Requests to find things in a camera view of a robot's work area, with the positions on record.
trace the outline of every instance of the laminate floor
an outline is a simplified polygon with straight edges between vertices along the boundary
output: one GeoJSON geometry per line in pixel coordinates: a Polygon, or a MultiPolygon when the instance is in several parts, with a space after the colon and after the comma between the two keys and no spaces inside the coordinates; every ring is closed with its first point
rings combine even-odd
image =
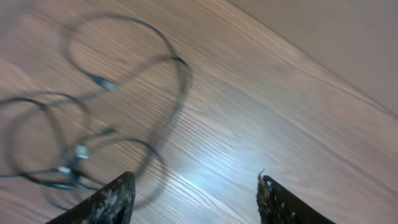
{"type": "MultiPolygon", "coordinates": [[[[396,223],[398,121],[225,0],[31,1],[0,24],[1,98],[95,90],[59,46],[65,24],[99,11],[156,26],[193,69],[185,107],[161,150],[169,166],[165,192],[133,212],[133,223],[259,223],[255,194],[263,169],[337,223],[396,223]]],[[[147,29],[106,19],[82,27],[72,48],[87,70],[110,79],[167,51],[147,29]]],[[[174,64],[164,63],[87,103],[96,128],[115,124],[124,136],[148,140],[177,88],[174,64]]],[[[2,133],[26,108],[1,111],[2,133]]],[[[78,110],[65,105],[56,112],[73,139],[78,110]]],[[[46,168],[57,155],[40,115],[16,138],[17,160],[27,170],[46,168]]],[[[118,144],[85,167],[110,181],[136,169],[143,156],[137,146],[118,144]]],[[[2,174],[12,172],[1,164],[2,174]]],[[[137,185],[137,201],[157,186],[159,172],[154,161],[137,185]]],[[[2,223],[43,223],[61,213],[41,187],[22,179],[0,180],[0,198],[2,223]]]]}

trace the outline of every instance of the wall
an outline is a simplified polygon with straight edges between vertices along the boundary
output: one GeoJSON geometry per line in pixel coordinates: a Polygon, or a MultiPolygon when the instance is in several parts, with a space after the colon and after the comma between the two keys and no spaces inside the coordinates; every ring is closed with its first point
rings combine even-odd
{"type": "Polygon", "coordinates": [[[230,0],[398,114],[394,0],[230,0]]]}

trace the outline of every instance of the tangled cable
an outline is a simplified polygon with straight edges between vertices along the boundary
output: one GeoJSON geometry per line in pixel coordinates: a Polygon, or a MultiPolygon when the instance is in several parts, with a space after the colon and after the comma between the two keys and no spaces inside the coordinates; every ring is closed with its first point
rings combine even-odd
{"type": "MultiPolygon", "coordinates": [[[[28,110],[25,113],[21,114],[20,116],[14,118],[10,123],[10,125],[8,126],[8,128],[6,129],[7,131],[5,132],[2,138],[4,157],[7,158],[6,159],[7,165],[11,169],[14,169],[17,172],[17,174],[0,175],[0,178],[23,177],[32,183],[43,185],[45,187],[50,187],[52,189],[69,190],[77,200],[81,200],[79,194],[73,191],[74,189],[88,189],[93,191],[98,190],[96,188],[92,188],[84,184],[81,181],[83,178],[91,180],[96,184],[103,185],[103,183],[91,178],[88,174],[80,170],[81,162],[89,158],[90,155],[101,150],[105,146],[112,145],[117,142],[132,142],[135,144],[140,144],[141,146],[144,146],[147,149],[147,154],[144,160],[140,164],[138,170],[134,172],[136,178],[139,178],[142,175],[142,173],[146,170],[147,166],[150,164],[150,160],[154,156],[160,162],[162,168],[162,173],[160,176],[160,184],[157,186],[157,188],[145,200],[138,202],[134,205],[135,210],[145,207],[149,203],[153,202],[162,193],[163,185],[167,181],[167,171],[165,168],[165,162],[163,158],[160,157],[159,150],[163,147],[164,142],[167,140],[169,134],[173,130],[175,124],[175,118],[178,116],[178,113],[181,107],[183,106],[183,102],[187,97],[188,90],[190,87],[190,82],[192,79],[192,70],[189,67],[189,65],[177,55],[176,49],[170,43],[170,41],[165,37],[165,35],[161,33],[161,31],[159,31],[154,26],[140,19],[136,19],[125,15],[115,14],[112,12],[96,12],[93,14],[86,14],[74,21],[71,21],[69,24],[67,24],[66,29],[64,31],[65,32],[62,35],[64,37],[64,41],[61,45],[62,47],[61,50],[62,52],[64,52],[66,60],[73,67],[75,67],[80,73],[84,74],[93,83],[100,86],[101,88],[94,92],[85,93],[80,96],[71,96],[66,93],[59,93],[54,91],[33,91],[33,92],[24,93],[22,96],[15,96],[12,98],[1,100],[0,109],[5,107],[6,105],[14,103],[22,103],[22,102],[31,103],[35,105],[36,108],[28,110]],[[71,42],[73,40],[75,33],[79,31],[79,29],[83,27],[86,23],[102,19],[131,21],[136,24],[140,24],[144,27],[149,28],[164,41],[166,47],[169,50],[169,56],[155,57],[153,61],[139,65],[136,68],[135,72],[127,72],[119,80],[115,81],[110,81],[97,74],[85,70],[73,58],[73,55],[71,53],[71,42]],[[84,101],[100,97],[101,95],[109,93],[111,91],[115,91],[121,86],[123,86],[125,83],[127,83],[128,81],[131,81],[134,77],[136,77],[140,73],[146,71],[151,66],[168,61],[176,62],[177,78],[180,87],[178,89],[178,95],[176,97],[174,107],[170,110],[170,113],[166,116],[165,121],[159,123],[160,131],[154,131],[154,135],[149,142],[144,142],[136,138],[113,137],[105,142],[100,143],[99,145],[88,147],[87,144],[90,141],[105,136],[110,136],[112,134],[115,135],[117,133],[117,129],[115,129],[114,127],[108,127],[100,131],[97,131],[94,134],[91,134],[89,132],[91,128],[91,113],[90,109],[84,104],[84,101]],[[43,103],[41,101],[33,99],[36,96],[43,96],[43,95],[61,96],[64,98],[64,100],[57,100],[57,101],[52,101],[50,103],[43,103]],[[83,112],[81,129],[79,130],[73,144],[67,143],[64,131],[58,119],[54,116],[52,112],[53,107],[58,107],[69,103],[77,105],[79,109],[83,112]],[[37,114],[40,111],[45,114],[47,121],[50,123],[53,136],[57,143],[57,147],[61,150],[60,159],[62,165],[45,170],[25,171],[21,169],[20,165],[17,163],[14,157],[15,136],[21,124],[26,122],[29,118],[31,118],[33,115],[37,114]],[[40,179],[36,177],[36,175],[38,174],[49,174],[55,172],[65,174],[68,180],[54,181],[49,179],[40,179]]],[[[45,197],[53,206],[62,210],[68,210],[68,208],[65,208],[59,205],[57,202],[55,202],[49,191],[45,191],[45,197]]]]}

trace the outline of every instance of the dirty black object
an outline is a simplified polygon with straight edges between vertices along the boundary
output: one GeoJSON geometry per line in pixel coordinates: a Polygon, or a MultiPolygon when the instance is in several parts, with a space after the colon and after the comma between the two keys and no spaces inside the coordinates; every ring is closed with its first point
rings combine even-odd
{"type": "Polygon", "coordinates": [[[259,175],[257,204],[262,224],[333,223],[267,175],[259,175]]]}
{"type": "Polygon", "coordinates": [[[134,174],[125,172],[47,224],[128,224],[135,195],[134,174]]]}

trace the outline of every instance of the wire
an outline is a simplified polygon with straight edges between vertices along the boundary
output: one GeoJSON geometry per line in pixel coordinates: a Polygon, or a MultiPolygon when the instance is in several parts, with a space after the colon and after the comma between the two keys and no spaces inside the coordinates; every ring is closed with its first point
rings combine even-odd
{"type": "MultiPolygon", "coordinates": [[[[79,194],[74,192],[74,189],[88,189],[88,190],[97,190],[95,188],[86,186],[81,182],[81,178],[86,178],[92,181],[92,183],[103,185],[102,182],[93,179],[87,174],[84,174],[82,171],[79,171],[82,161],[84,161],[84,157],[86,155],[81,155],[79,153],[82,152],[89,152],[94,154],[95,152],[100,151],[105,146],[109,146],[112,144],[116,144],[118,142],[131,142],[134,144],[140,144],[146,148],[146,156],[138,170],[135,171],[136,178],[139,178],[142,173],[147,169],[148,165],[152,157],[156,157],[157,160],[160,162],[160,169],[161,169],[161,176],[160,182],[157,188],[147,197],[145,200],[141,202],[137,202],[134,206],[134,209],[140,209],[148,204],[152,203],[159,195],[162,193],[164,189],[164,185],[167,184],[167,168],[165,161],[160,156],[159,151],[162,149],[164,143],[169,137],[169,134],[172,132],[176,117],[178,116],[179,111],[183,106],[183,102],[185,101],[189,88],[190,82],[192,79],[192,69],[189,65],[181,59],[174,46],[170,43],[170,41],[166,38],[166,36],[161,33],[160,30],[155,28],[154,26],[130,16],[125,16],[121,14],[115,14],[112,12],[96,12],[85,14],[78,19],[72,20],[66,25],[66,29],[63,33],[64,41],[61,44],[61,50],[65,56],[67,62],[72,65],[75,69],[77,69],[80,73],[84,76],[89,78],[94,84],[101,87],[99,90],[95,90],[93,92],[84,93],[79,96],[71,96],[66,93],[54,92],[54,91],[31,91],[25,92],[22,96],[14,96],[8,99],[0,101],[0,109],[6,105],[10,105],[13,103],[32,103],[36,106],[36,108],[32,108],[27,110],[25,113],[22,113],[18,117],[14,118],[8,128],[6,129],[5,134],[2,137],[2,146],[4,148],[5,158],[8,166],[16,171],[17,174],[11,175],[0,175],[1,178],[12,178],[12,177],[23,177],[26,180],[33,182],[35,184],[43,185],[45,187],[50,187],[53,189],[61,189],[61,190],[69,190],[72,196],[74,196],[77,200],[81,200],[79,194]],[[149,28],[155,34],[157,34],[165,43],[166,47],[169,50],[169,55],[160,55],[154,57],[152,60],[146,63],[139,64],[134,71],[127,72],[121,78],[117,80],[108,80],[107,78],[103,78],[100,75],[94,74],[85,70],[76,60],[73,58],[73,54],[71,51],[72,41],[74,35],[81,29],[85,24],[102,20],[102,19],[114,19],[119,21],[130,21],[136,24],[140,24],[144,27],[149,28]],[[95,145],[93,147],[88,148],[86,145],[98,138],[102,138],[105,136],[109,136],[112,134],[116,134],[118,130],[115,127],[108,127],[98,131],[97,133],[90,134],[91,131],[91,113],[89,108],[84,104],[84,101],[92,100],[94,98],[98,98],[105,93],[114,92],[118,88],[122,87],[125,83],[131,81],[133,78],[137,77],[142,72],[146,71],[147,69],[151,68],[151,66],[156,65],[158,63],[164,63],[174,61],[176,64],[177,69],[177,78],[179,82],[179,89],[178,94],[175,99],[175,104],[173,108],[170,110],[170,113],[165,115],[161,121],[158,121],[155,129],[152,131],[150,136],[149,142],[144,142],[140,139],[136,138],[111,138],[105,142],[100,143],[99,145],[95,145]],[[34,100],[33,98],[43,95],[55,95],[61,96],[65,98],[65,100],[56,100],[50,101],[47,103],[43,103],[38,100],[34,100]],[[79,109],[83,112],[83,117],[81,120],[81,128],[78,131],[75,141],[73,144],[68,144],[65,140],[65,135],[63,133],[63,129],[60,126],[60,123],[53,115],[51,107],[58,107],[66,104],[73,103],[79,107],[79,109]],[[20,165],[16,162],[14,154],[15,154],[15,137],[17,131],[19,130],[20,126],[26,122],[29,118],[36,115],[38,112],[43,112],[47,121],[50,124],[50,127],[53,131],[53,136],[57,142],[57,147],[61,150],[59,155],[61,160],[60,167],[51,168],[46,170],[37,170],[37,171],[24,171],[21,169],[20,165]],[[39,179],[36,178],[36,175],[39,174],[49,174],[49,173],[64,173],[68,178],[67,181],[54,181],[54,180],[47,180],[47,179],[39,179]]],[[[62,210],[67,210],[68,208],[59,205],[53,195],[50,193],[49,190],[44,191],[45,198],[52,204],[54,207],[57,207],[62,210]]]]}

